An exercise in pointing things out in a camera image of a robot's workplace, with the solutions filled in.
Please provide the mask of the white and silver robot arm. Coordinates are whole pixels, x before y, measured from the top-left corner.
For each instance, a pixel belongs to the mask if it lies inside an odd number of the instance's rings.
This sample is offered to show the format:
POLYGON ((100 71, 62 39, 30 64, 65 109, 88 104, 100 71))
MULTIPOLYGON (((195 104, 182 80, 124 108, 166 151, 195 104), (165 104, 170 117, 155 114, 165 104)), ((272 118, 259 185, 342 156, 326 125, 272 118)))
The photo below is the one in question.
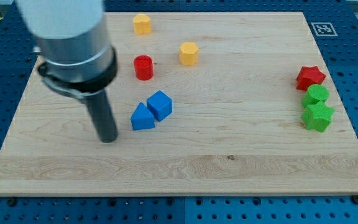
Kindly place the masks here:
POLYGON ((103 0, 16 0, 43 58, 42 81, 52 91, 84 101, 105 96, 117 73, 103 0))

